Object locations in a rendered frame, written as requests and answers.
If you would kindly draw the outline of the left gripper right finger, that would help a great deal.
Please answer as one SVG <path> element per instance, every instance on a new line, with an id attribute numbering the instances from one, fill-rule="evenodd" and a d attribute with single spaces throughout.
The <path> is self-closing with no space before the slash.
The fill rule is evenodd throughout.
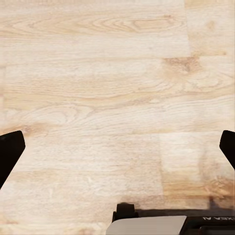
<path id="1" fill-rule="evenodd" d="M 219 147 L 235 170 L 235 132 L 224 130 Z"/>

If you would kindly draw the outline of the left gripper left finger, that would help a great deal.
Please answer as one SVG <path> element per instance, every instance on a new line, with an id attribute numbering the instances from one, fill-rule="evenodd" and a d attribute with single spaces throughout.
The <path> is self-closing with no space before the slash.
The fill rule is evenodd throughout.
<path id="1" fill-rule="evenodd" d="M 24 136 L 20 130 L 0 135 L 0 189 L 24 149 Z"/>

